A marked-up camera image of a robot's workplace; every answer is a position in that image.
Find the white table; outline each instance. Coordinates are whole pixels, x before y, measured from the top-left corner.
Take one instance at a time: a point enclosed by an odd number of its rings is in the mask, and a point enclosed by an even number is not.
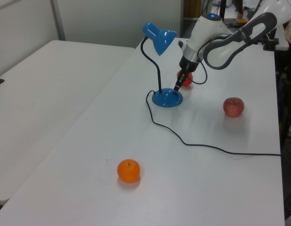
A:
[[[4,204],[133,52],[52,41],[0,78],[0,204]]]
[[[158,57],[162,86],[173,87],[181,50],[175,40]],[[156,121],[186,142],[232,152],[280,153],[274,53],[250,46],[208,82],[180,89],[183,103],[155,106]],[[139,48],[0,211],[0,226],[284,226],[280,157],[231,156],[184,146],[154,125],[145,96],[157,90],[155,67]],[[203,78],[199,66],[195,77]],[[243,115],[222,104],[237,96]],[[122,183],[117,165],[133,158],[141,179]]]

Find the apple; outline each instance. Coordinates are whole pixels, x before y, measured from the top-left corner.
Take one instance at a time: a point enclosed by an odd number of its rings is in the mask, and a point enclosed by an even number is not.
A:
[[[244,102],[238,97],[230,97],[224,101],[223,108],[227,116],[236,118],[244,111]]]
[[[192,73],[189,72],[188,73],[188,78],[185,79],[185,81],[183,82],[182,86],[189,86],[192,83],[192,80],[193,80]]]

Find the lamp shade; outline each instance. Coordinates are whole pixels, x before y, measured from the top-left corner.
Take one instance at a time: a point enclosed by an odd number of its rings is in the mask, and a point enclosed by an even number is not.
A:
[[[177,32],[174,31],[160,30],[152,22],[144,25],[143,33],[153,41],[159,56],[164,53],[177,35]]]

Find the blue desk lamp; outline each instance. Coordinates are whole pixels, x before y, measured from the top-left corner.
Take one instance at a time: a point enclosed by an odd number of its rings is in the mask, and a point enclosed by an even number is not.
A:
[[[175,36],[177,35],[174,31],[160,30],[153,23],[147,23],[143,27],[143,33],[146,35],[141,43],[141,52],[143,55],[151,61],[158,70],[158,84],[159,91],[155,92],[152,101],[161,107],[174,107],[182,103],[183,96],[180,92],[171,89],[171,88],[161,88],[161,76],[160,69],[156,62],[154,62],[151,58],[149,58],[143,51],[143,44],[145,43],[147,38],[150,38],[153,43],[156,52],[158,55],[162,55],[164,51],[168,48],[168,46],[172,43]]]

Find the lamp base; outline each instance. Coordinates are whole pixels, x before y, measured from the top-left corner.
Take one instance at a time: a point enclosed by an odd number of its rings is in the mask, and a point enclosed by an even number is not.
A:
[[[179,91],[174,89],[164,88],[162,93],[159,90],[153,95],[152,101],[161,107],[175,107],[182,103],[183,96]]]

